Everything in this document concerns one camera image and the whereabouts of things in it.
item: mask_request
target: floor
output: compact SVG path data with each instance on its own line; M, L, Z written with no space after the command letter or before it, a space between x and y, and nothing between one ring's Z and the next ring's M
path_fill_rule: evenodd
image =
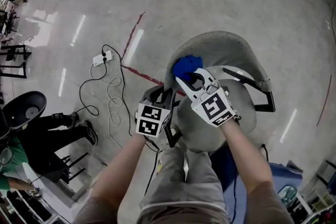
M28 45L33 55L28 78L13 79L14 95L43 92L48 100L44 115L80 109L79 87L90 79L92 57L108 44L123 60L124 98L134 130L133 114L143 92L164 80L169 58L181 44L207 31L233 32L247 40L271 78L277 110L258 112L250 137L257 145L267 145L271 162L286 164L291 159L303 169L304 186L325 158L334 158L336 146L331 8L325 0L29 0L19 9L14 42ZM137 46L135 39L140 39ZM94 67L92 74L98 77L104 71L103 66ZM104 81L120 76L114 55ZM11 99L11 79L3 78L2 84ZM121 92L122 83L109 88L111 96L120 97ZM260 99L253 93L252 98ZM80 112L82 119L92 121L99 144L92 148L79 141L68 150L90 153L82 165L93 177L102 169L101 163L120 149L108 133L106 85L86 83L82 99L99 109L97 117ZM111 103L110 109L120 116L120 125L110 126L111 135L125 145L130 138L126 109ZM154 157L144 150L119 213L120 223L135 222Z

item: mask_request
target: black pants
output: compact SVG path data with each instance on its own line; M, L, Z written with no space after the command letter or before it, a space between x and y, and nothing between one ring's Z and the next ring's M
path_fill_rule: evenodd
M71 123L72 119L65 115L61 118L53 116L37 118L17 134L30 166L37 173L41 174L48 168L50 156L54 152L86 135L87 128L84 126L50 131L60 126L68 127Z

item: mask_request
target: green shirt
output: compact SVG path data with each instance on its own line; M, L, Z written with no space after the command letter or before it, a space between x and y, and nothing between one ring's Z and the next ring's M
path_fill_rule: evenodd
M4 176L2 173L6 173L9 171L12 171L15 169L16 165L21 164L21 163L28 163L28 158L27 155L19 141L19 139L16 136L13 136L11 140L9 140L9 144L12 153L13 153L13 158L10 161L9 164L4 166L1 170L0 174L0 189L6 189L9 190L9 182L6 176Z

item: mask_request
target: white power strip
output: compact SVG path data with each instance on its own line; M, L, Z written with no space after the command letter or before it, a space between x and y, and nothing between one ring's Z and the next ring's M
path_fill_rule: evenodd
M106 62L111 61L113 59L113 53L110 50L105 51L105 53L106 53L105 56L103 56L102 54L94 56L94 58L93 58L93 65L95 67L103 64L104 63L104 60L103 60L104 58L106 58Z

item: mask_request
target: black shoe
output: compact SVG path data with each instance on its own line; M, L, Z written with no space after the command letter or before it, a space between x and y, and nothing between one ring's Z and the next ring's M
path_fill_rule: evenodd
M92 146L95 146L98 144L98 135L93 130L92 123L90 121L84 121L81 126L86 127L87 133L85 135L85 138L91 143Z
M71 114L71 115L69 115L69 118L71 118L72 122L71 122L71 124L68 126L68 129L71 129L71 128L74 128L75 125L78 123L78 121L79 121L79 116L78 116L77 113L75 113L75 114Z

